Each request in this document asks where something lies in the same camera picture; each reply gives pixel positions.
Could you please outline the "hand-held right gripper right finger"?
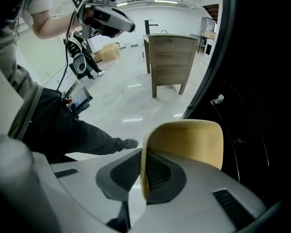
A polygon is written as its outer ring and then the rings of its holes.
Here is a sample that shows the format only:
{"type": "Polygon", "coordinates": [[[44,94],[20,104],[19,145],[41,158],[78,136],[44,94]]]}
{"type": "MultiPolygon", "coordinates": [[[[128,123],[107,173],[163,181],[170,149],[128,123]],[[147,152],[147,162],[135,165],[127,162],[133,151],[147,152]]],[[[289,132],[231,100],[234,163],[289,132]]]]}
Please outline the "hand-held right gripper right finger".
{"type": "Polygon", "coordinates": [[[234,233],[264,212],[264,203],[219,169],[165,152],[148,151],[146,207],[134,233],[234,233]]]}

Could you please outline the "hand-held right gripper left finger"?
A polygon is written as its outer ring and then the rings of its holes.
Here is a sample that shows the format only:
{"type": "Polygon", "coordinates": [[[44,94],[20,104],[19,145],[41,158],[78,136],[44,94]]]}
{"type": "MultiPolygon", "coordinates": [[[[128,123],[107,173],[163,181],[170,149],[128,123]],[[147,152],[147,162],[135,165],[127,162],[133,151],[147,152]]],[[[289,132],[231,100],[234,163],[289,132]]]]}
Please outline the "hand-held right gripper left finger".
{"type": "Polygon", "coordinates": [[[142,217],[140,149],[59,164],[33,157],[62,233],[115,233],[109,222],[135,226],[142,217]]]}

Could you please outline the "person's left hand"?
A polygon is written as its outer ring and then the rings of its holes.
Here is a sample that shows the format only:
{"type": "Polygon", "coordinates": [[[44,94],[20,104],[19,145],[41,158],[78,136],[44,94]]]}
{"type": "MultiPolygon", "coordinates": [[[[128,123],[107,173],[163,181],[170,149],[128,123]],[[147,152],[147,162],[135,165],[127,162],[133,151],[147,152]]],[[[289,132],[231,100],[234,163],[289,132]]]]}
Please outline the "person's left hand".
{"type": "Polygon", "coordinates": [[[85,25],[92,24],[94,17],[94,9],[92,7],[86,7],[83,13],[83,22],[85,25]]]}

